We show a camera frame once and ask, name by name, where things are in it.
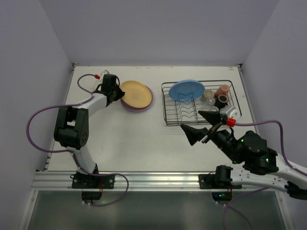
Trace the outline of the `speckled ceramic cup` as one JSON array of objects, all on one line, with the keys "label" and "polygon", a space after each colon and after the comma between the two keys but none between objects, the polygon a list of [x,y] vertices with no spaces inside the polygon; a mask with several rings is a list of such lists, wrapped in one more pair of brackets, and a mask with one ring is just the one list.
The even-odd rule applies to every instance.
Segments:
[{"label": "speckled ceramic cup", "polygon": [[203,101],[206,101],[207,99],[212,99],[215,97],[214,91],[210,90],[210,89],[206,89],[203,93],[203,95],[201,96],[201,99]]}]

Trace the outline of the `purple plate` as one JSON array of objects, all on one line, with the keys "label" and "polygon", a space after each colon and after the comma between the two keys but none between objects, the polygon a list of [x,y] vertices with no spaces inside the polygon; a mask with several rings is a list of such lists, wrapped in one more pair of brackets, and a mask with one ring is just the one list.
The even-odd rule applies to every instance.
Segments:
[{"label": "purple plate", "polygon": [[154,101],[154,97],[153,97],[153,92],[152,92],[152,90],[151,90],[149,87],[147,87],[147,89],[150,91],[151,96],[152,96],[151,102],[149,103],[148,106],[143,107],[143,108],[136,108],[136,107],[132,107],[132,106],[126,104],[122,99],[120,99],[120,102],[121,102],[121,105],[123,106],[123,108],[124,108],[125,110],[129,111],[129,112],[132,112],[132,113],[140,113],[140,112],[144,112],[144,111],[146,111],[147,109],[149,109],[150,106],[152,105],[153,101]]}]

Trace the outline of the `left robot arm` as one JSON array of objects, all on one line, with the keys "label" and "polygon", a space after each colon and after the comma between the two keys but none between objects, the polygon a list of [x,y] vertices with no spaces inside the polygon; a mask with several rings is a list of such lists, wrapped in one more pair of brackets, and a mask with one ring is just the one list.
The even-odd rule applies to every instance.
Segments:
[{"label": "left robot arm", "polygon": [[90,98],[80,105],[65,105],[59,108],[54,140],[71,154],[77,165],[77,172],[94,175],[98,173],[98,167],[87,147],[89,118],[121,99],[125,93],[120,89],[118,76],[105,74],[102,83],[90,95]]}]

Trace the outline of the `clear glass tumbler far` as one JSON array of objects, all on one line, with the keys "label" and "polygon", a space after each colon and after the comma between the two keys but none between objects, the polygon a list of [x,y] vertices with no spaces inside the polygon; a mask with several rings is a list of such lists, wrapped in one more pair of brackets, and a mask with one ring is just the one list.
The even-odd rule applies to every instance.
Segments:
[{"label": "clear glass tumbler far", "polygon": [[210,107],[212,107],[212,106],[214,106],[215,105],[215,99],[214,98],[207,98],[206,100],[205,100],[205,102],[204,102],[204,106],[206,107],[206,108],[210,108]]}]

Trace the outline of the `black mug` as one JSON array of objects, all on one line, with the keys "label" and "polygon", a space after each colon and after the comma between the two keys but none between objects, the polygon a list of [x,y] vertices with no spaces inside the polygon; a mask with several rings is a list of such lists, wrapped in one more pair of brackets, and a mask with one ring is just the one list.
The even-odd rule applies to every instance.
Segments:
[{"label": "black mug", "polygon": [[218,109],[222,109],[228,105],[228,97],[226,95],[219,95],[218,98],[215,100],[214,106]]}]

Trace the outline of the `black left base bracket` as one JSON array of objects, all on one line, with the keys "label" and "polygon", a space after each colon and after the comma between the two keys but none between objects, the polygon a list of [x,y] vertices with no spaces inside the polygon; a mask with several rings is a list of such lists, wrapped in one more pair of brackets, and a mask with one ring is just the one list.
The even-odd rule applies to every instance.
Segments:
[{"label": "black left base bracket", "polygon": [[76,172],[70,175],[73,189],[113,189],[115,182],[114,174],[93,176]]}]

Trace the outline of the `black base bracket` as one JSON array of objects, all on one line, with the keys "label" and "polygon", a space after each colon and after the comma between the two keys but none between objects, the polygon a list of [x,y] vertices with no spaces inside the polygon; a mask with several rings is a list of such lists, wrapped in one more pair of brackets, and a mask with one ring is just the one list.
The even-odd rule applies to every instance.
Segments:
[{"label": "black base bracket", "polygon": [[231,167],[218,166],[215,172],[199,174],[200,189],[241,189],[242,185],[232,185]]},{"label": "black base bracket", "polygon": [[93,176],[76,172],[70,175],[73,189],[113,189],[115,182],[114,174]]}]

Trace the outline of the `clear glass tumbler near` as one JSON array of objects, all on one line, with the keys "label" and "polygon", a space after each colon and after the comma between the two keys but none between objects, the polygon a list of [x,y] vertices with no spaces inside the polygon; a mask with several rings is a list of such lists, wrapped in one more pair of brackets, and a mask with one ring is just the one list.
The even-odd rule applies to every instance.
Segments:
[{"label": "clear glass tumbler near", "polygon": [[212,106],[212,107],[210,108],[210,111],[212,111],[212,112],[218,112],[218,111],[219,111],[219,108],[216,107],[216,106]]}]

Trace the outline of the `pink mug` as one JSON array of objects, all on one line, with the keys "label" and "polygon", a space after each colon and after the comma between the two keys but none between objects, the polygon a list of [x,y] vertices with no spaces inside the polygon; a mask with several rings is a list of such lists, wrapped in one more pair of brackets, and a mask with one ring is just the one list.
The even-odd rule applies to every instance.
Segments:
[{"label": "pink mug", "polygon": [[218,98],[220,95],[225,95],[228,97],[228,92],[229,92],[229,86],[224,84],[221,85],[216,92],[214,93],[215,97]]}]

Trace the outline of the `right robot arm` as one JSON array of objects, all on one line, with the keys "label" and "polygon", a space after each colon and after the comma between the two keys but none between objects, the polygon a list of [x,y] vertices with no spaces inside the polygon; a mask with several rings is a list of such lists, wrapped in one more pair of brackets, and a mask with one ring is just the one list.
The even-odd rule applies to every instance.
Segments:
[{"label": "right robot arm", "polygon": [[238,126],[238,110],[226,106],[219,111],[198,112],[211,128],[196,129],[186,124],[180,127],[190,145],[198,141],[212,141],[233,164],[242,169],[220,165],[214,173],[200,174],[200,189],[239,189],[243,185],[265,187],[286,192],[291,198],[306,200],[307,169],[291,163],[285,154],[267,146],[267,141],[253,131],[236,139],[234,126]]}]

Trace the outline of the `tan yellow plate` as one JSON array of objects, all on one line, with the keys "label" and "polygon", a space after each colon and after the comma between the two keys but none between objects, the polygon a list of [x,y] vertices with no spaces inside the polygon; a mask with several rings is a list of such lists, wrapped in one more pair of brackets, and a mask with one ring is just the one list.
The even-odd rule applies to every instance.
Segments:
[{"label": "tan yellow plate", "polygon": [[120,88],[125,92],[122,100],[132,107],[143,108],[151,102],[152,96],[147,86],[138,81],[125,81],[121,83]]}]

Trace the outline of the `clear glass tumbler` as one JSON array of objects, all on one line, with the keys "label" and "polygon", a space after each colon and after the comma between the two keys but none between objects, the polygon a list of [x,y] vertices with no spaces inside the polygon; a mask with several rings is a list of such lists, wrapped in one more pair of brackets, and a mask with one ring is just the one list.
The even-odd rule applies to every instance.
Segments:
[{"label": "clear glass tumbler", "polygon": [[214,106],[215,105],[215,99],[214,98],[207,98],[206,100],[205,100],[205,102],[204,102],[204,106],[206,107],[206,108],[210,108],[210,107],[212,107],[212,106]]},{"label": "clear glass tumbler", "polygon": [[210,111],[212,111],[212,112],[218,112],[218,111],[219,111],[219,108],[216,107],[216,106],[212,106],[212,107],[210,108]]}]

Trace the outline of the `black right base bracket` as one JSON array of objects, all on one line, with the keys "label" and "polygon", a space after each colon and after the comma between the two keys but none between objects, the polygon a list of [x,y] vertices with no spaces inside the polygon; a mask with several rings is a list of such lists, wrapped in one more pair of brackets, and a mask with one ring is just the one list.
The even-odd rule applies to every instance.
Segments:
[{"label": "black right base bracket", "polygon": [[218,166],[215,172],[199,174],[200,189],[241,189],[242,185],[232,185],[231,167]]}]

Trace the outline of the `aluminium mounting rail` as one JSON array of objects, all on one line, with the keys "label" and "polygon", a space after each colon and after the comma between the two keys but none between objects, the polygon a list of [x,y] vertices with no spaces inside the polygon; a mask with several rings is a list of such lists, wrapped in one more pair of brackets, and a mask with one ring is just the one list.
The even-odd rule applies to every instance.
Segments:
[{"label": "aluminium mounting rail", "polygon": [[[31,186],[36,191],[69,191],[72,190],[69,171],[36,172]],[[201,191],[199,185],[200,172],[123,172],[129,181],[129,191]],[[231,171],[233,185],[242,185],[243,191],[251,191],[262,187],[285,191],[286,180],[274,176],[259,176],[233,169]]]}]

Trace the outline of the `blue plate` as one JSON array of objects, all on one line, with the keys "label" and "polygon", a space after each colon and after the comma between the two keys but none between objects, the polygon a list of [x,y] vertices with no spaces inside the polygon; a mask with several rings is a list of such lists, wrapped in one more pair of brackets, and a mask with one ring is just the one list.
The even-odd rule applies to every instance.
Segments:
[{"label": "blue plate", "polygon": [[182,80],[175,83],[169,90],[171,99],[179,102],[189,102],[200,98],[205,91],[204,85],[197,80]]}]

